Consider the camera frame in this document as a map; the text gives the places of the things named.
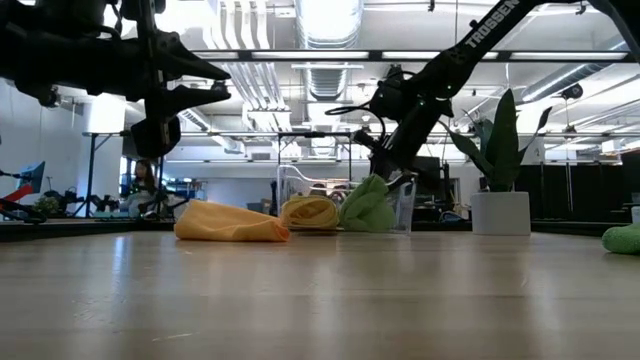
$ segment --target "yellow towel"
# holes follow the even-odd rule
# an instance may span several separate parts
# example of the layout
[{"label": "yellow towel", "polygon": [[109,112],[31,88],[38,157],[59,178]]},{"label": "yellow towel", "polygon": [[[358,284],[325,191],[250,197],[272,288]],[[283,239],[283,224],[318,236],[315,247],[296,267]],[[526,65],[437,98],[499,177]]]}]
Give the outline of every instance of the yellow towel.
[{"label": "yellow towel", "polygon": [[179,239],[211,241],[287,241],[280,219],[216,203],[191,200],[174,226]]},{"label": "yellow towel", "polygon": [[291,228],[335,229],[338,208],[325,196],[293,196],[282,206],[280,218]]}]

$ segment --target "desk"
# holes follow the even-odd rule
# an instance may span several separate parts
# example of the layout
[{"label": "desk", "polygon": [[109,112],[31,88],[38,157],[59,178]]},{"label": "desk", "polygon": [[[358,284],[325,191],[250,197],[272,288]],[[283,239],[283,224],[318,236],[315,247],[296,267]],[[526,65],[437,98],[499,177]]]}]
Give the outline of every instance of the desk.
[{"label": "desk", "polygon": [[0,243],[10,359],[637,359],[640,259],[595,238],[123,233]]}]

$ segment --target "green cloth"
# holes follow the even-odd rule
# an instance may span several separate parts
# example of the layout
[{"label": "green cloth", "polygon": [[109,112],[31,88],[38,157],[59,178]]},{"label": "green cloth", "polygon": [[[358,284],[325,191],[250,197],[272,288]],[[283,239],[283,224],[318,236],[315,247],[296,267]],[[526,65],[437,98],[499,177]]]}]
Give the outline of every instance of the green cloth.
[{"label": "green cloth", "polygon": [[640,255],[640,224],[607,230],[602,235],[602,246],[616,254]]},{"label": "green cloth", "polygon": [[340,224],[347,231],[385,232],[393,228],[396,215],[387,204],[387,184],[371,175],[355,188],[340,207]]}]

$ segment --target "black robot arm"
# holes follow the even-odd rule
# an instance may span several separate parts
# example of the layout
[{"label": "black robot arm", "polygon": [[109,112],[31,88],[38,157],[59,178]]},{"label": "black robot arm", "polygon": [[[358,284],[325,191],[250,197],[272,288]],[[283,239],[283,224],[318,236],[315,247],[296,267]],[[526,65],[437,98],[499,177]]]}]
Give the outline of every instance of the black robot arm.
[{"label": "black robot arm", "polygon": [[[409,79],[402,74],[378,83],[369,110],[398,122],[396,130],[374,139],[359,130],[354,140],[371,149],[371,172],[387,179],[396,168],[417,170],[413,160],[441,116],[453,117],[451,98],[469,80],[475,66],[536,6],[570,4],[575,0],[501,0],[458,44],[442,51]],[[634,54],[640,54],[640,2],[590,0],[610,16]]]},{"label": "black robot arm", "polygon": [[[120,26],[103,25],[107,6],[119,20],[136,21],[137,38],[121,39]],[[165,0],[0,0],[0,77],[43,106],[56,103],[54,85],[144,99],[147,119],[131,134],[140,156],[162,156],[180,139],[176,113],[230,97],[229,74],[191,53],[177,33],[157,29],[154,16],[164,8]],[[214,86],[167,88],[184,75]]]}]

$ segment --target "plant pot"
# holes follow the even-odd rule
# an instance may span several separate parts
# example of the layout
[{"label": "plant pot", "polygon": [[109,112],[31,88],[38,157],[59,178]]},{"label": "plant pot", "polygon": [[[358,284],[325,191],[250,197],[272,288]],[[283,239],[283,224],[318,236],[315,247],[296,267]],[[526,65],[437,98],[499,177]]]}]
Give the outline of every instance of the plant pot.
[{"label": "plant pot", "polygon": [[529,236],[529,193],[488,192],[471,196],[473,233],[476,235]]}]

